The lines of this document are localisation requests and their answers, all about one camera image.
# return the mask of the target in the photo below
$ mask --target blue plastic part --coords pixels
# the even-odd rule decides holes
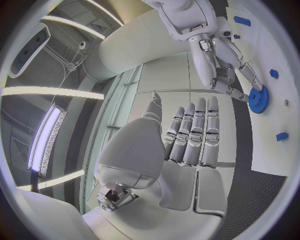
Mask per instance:
[[[265,85],[262,85],[262,90],[257,91],[252,88],[249,95],[249,107],[252,112],[262,114],[269,106],[270,94]]]
[[[277,142],[287,140],[289,138],[289,134],[286,132],[282,132],[276,135]]]
[[[279,78],[279,73],[278,73],[278,71],[276,71],[276,70],[274,70],[274,69],[271,69],[270,75],[271,75],[273,78],[276,78],[276,79]]]
[[[239,17],[239,16],[234,16],[233,19],[238,24],[244,24],[244,25],[247,25],[247,26],[251,26],[251,21],[249,19],[242,18],[242,17]]]

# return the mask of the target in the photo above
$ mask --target ceiling vent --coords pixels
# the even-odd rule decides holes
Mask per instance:
[[[110,27],[102,19],[94,21],[92,24],[99,30],[101,34],[104,34],[108,29],[110,29]]]
[[[13,167],[27,172],[29,145],[11,137],[10,156]]]

